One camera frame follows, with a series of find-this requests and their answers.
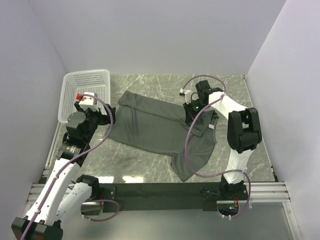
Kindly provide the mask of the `dark grey t shirt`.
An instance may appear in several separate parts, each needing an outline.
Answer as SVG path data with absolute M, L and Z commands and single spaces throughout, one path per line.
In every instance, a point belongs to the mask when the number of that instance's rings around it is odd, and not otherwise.
M 185 141 L 190 126 L 184 107 L 125 91 L 118 100 L 109 138 L 147 152 L 171 157 L 171 168 L 185 182 L 206 165 L 216 145 L 218 114 L 204 112 L 191 129 L 188 157 Z

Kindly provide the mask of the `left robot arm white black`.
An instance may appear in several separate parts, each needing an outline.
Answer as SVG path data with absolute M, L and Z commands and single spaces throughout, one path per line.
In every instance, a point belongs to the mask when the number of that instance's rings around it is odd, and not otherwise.
M 11 229 L 18 240 L 60 240 L 69 218 L 85 201 L 101 201 L 98 178 L 81 175 L 69 194 L 66 190 L 79 172 L 88 153 L 94 150 L 90 141 L 98 126 L 116 122 L 116 108 L 104 104 L 105 114 L 96 100 L 75 102 L 76 111 L 66 120 L 66 132 L 59 147 L 51 175 L 23 218 L 13 220 Z

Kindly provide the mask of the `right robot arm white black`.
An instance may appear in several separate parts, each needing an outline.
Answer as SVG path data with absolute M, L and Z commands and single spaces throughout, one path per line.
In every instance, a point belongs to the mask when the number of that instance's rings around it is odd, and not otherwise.
M 181 88 L 179 93 L 185 97 L 185 122 L 191 128 L 209 108 L 227 119 L 227 142 L 231 150 L 227 168 L 220 174 L 219 195 L 230 200 L 234 196 L 247 194 L 249 189 L 244 184 L 245 170 L 250 156 L 262 141 L 258 110 L 237 103 L 227 96 L 225 88 L 212 88 L 207 80 L 198 82 L 195 88 L 196 99 L 193 99 L 191 90 Z

